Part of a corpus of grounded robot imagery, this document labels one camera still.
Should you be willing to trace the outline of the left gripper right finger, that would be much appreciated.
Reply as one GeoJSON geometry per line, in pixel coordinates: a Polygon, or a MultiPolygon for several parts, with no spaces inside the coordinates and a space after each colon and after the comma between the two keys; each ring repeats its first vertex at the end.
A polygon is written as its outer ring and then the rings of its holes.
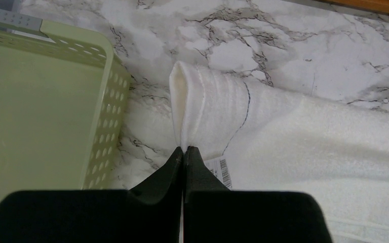
{"type": "Polygon", "coordinates": [[[230,190],[193,146],[183,161],[184,242],[331,242],[322,210],[311,195],[230,190]]]}

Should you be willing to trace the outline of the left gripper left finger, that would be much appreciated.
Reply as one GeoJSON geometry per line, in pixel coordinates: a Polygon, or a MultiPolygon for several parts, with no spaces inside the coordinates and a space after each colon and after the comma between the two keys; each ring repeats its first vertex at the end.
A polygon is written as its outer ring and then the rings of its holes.
{"type": "Polygon", "coordinates": [[[0,202],[0,242],[178,242],[183,151],[130,190],[22,190],[0,202]]]}

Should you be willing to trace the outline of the white towel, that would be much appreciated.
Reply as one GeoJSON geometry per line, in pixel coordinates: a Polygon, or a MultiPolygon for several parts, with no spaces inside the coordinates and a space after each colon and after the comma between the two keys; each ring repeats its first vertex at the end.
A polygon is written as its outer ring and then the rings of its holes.
{"type": "Polygon", "coordinates": [[[224,159],[233,189],[308,193],[335,242],[389,242],[389,113],[182,61],[169,88],[177,143],[224,159]]]}

